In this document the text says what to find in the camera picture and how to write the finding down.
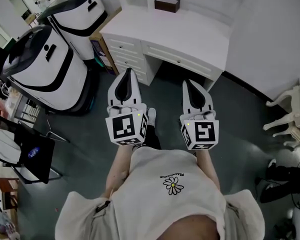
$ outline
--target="chair backrest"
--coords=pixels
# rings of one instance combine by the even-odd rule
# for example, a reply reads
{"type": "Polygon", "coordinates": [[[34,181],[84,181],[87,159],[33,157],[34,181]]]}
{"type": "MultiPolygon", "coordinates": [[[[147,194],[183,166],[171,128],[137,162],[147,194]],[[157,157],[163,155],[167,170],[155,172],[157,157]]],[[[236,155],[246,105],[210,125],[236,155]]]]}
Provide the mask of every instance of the chair backrest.
{"type": "Polygon", "coordinates": [[[14,142],[21,147],[18,164],[23,164],[40,181],[48,183],[55,141],[40,135],[38,131],[26,125],[9,121],[1,116],[0,129],[14,133],[14,142]]]}

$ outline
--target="gray floor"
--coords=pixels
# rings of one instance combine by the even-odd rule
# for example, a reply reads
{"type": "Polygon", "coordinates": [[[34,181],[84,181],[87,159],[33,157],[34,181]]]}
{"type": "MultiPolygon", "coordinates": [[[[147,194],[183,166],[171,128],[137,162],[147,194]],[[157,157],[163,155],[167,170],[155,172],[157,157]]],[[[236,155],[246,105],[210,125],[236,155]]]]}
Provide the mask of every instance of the gray floor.
{"type": "MultiPolygon", "coordinates": [[[[64,177],[49,184],[20,186],[18,218],[22,239],[53,240],[59,212],[70,191],[89,199],[103,192],[117,149],[109,140],[105,122],[107,91],[114,78],[100,73],[95,104],[88,114],[48,116],[55,131],[71,141],[70,144],[57,142],[52,160],[52,165],[64,177]]],[[[150,87],[140,84],[142,101],[157,110],[156,132],[162,149],[186,149],[178,123],[184,78],[199,83],[203,80],[188,70],[164,63],[150,87]]],[[[283,149],[282,138],[273,138],[272,131],[262,130],[264,124],[280,118],[283,111],[267,108],[257,96],[223,76],[210,94],[220,122],[219,144],[211,150],[211,156],[221,190],[231,194],[249,189],[256,196],[255,177],[263,175],[269,160],[293,156],[283,149]]],[[[41,132],[47,130],[45,118],[41,112],[36,123],[41,132]]],[[[265,239],[274,238],[274,224],[285,216],[289,207],[292,207],[290,197],[261,205],[266,222],[265,239]]]]}

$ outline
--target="cabinet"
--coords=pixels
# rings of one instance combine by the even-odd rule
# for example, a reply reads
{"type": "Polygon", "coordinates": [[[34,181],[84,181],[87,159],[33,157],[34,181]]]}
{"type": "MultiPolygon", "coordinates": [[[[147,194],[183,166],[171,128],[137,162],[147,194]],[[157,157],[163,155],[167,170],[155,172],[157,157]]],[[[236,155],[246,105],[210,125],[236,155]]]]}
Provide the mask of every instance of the cabinet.
{"type": "Polygon", "coordinates": [[[132,68],[149,86],[167,61],[204,76],[207,91],[225,70],[229,32],[222,22],[191,11],[141,7],[124,9],[100,31],[119,72],[132,68]]]}
{"type": "Polygon", "coordinates": [[[119,73],[132,68],[138,81],[149,86],[161,65],[161,60],[147,58],[140,40],[113,34],[102,36],[119,73]]]}

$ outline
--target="shoe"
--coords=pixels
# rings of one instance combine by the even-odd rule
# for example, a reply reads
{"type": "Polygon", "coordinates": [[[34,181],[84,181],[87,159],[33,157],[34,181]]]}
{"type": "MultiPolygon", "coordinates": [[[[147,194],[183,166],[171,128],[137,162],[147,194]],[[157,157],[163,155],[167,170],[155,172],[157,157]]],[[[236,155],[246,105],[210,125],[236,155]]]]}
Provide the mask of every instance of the shoe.
{"type": "Polygon", "coordinates": [[[274,158],[269,162],[268,168],[265,170],[266,179],[272,179],[276,167],[277,167],[277,160],[274,158]]]}
{"type": "Polygon", "coordinates": [[[147,111],[148,126],[155,127],[157,112],[153,107],[150,107],[147,111]]]}
{"type": "Polygon", "coordinates": [[[263,191],[262,191],[262,193],[261,193],[261,196],[260,196],[260,203],[263,204],[263,203],[271,202],[271,201],[269,201],[270,198],[269,198],[269,195],[268,195],[268,193],[267,193],[267,190],[272,189],[272,188],[274,188],[274,185],[269,184],[269,185],[267,185],[267,186],[263,189],[263,191]]]}
{"type": "Polygon", "coordinates": [[[277,159],[272,159],[269,164],[268,164],[268,168],[270,168],[271,166],[276,166],[277,165],[277,159]]]}

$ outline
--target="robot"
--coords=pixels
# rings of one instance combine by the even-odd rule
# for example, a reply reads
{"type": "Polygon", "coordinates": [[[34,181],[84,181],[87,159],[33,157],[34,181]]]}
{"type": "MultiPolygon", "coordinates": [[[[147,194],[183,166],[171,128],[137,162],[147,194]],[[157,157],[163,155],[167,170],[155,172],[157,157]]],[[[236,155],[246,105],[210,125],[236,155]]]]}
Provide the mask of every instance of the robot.
{"type": "MultiPolygon", "coordinates": [[[[218,144],[219,121],[210,94],[197,82],[182,84],[181,133],[188,150],[208,150],[218,144]]],[[[119,146],[141,144],[148,125],[138,79],[132,68],[116,77],[108,90],[109,117],[105,119],[111,142],[119,146]]]]}

